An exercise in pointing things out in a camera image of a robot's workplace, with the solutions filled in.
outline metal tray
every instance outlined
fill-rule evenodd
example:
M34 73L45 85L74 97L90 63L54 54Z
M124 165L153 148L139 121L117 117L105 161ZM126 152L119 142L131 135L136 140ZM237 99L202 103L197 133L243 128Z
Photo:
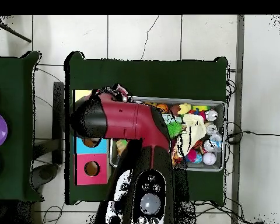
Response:
M170 99L170 98L155 98L155 97L133 97L134 100L140 100L143 102L156 102L156 103L164 103L168 105L174 105L174 104L183 104L183 103L190 103L195 106L210 106L213 109L215 109L218 113L218 118L213 122L219 131L219 133L222 135L222 149L221 152L215 153L216 155L216 162L213 165L206 165L203 162L199 164L187 163L187 167L185 168L188 171L202 171L202 172L218 172L221 171L224 167L225 162L225 141L226 141L226 114L227 114L227 107L226 103L223 101L212 101L212 100L189 100L189 99ZM207 140L209 136L206 134L202 140ZM116 142L113 142L113 140L110 140L110 164L113 167L117 166L117 147Z

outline green table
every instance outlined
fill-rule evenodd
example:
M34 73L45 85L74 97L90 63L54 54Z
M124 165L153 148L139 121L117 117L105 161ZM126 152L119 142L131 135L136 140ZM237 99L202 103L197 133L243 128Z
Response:
M79 52L69 54L65 61L66 94L72 101L74 89L100 89L119 83L134 96L197 100L226 100L226 58L214 61L120 61L113 59L84 59ZM107 185L74 185L73 149L67 162L66 190L69 203L78 200L102 201L106 199ZM224 171L188 171L190 200L213 200L223 205Z
M0 200L40 201L30 186L33 137L33 68L40 53L0 57L0 115L8 137L0 146Z

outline orange ball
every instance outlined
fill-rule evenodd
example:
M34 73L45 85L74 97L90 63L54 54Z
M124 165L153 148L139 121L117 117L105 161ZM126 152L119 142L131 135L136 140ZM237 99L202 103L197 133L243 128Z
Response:
M156 107L161 110L162 114L168 113L169 109L166 104L160 103L160 104L156 105Z

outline white ball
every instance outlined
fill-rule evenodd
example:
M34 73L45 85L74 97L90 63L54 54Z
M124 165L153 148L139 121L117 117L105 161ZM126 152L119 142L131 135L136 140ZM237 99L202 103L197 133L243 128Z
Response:
M206 165L213 165L216 162L216 155L212 152L207 152L203 155L203 162Z

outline circular hole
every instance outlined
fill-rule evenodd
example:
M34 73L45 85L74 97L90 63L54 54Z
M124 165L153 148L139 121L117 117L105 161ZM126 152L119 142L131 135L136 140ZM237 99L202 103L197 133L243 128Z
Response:
M82 138L82 142L88 148L95 148L97 145L100 144L101 138Z
M87 162L85 164L84 171L88 176L97 176L100 172L100 166L97 162Z

